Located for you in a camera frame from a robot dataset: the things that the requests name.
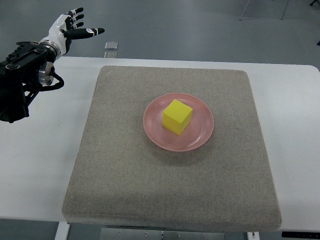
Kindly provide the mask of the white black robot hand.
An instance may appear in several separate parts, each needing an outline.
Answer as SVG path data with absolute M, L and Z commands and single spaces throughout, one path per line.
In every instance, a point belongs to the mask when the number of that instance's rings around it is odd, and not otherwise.
M 73 40 L 92 38 L 105 32 L 101 27 L 84 28 L 83 10 L 79 7 L 61 14 L 50 27 L 48 35 L 39 42 L 53 52 L 55 60 L 68 53 Z

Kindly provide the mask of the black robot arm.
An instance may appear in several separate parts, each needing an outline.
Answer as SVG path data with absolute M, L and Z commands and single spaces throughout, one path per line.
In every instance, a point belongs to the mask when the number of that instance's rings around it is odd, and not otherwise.
M 54 47 L 22 41 L 0 63 L 0 120 L 13 123 L 29 116 L 29 105 L 38 93 L 58 90 L 64 80 L 56 74 Z

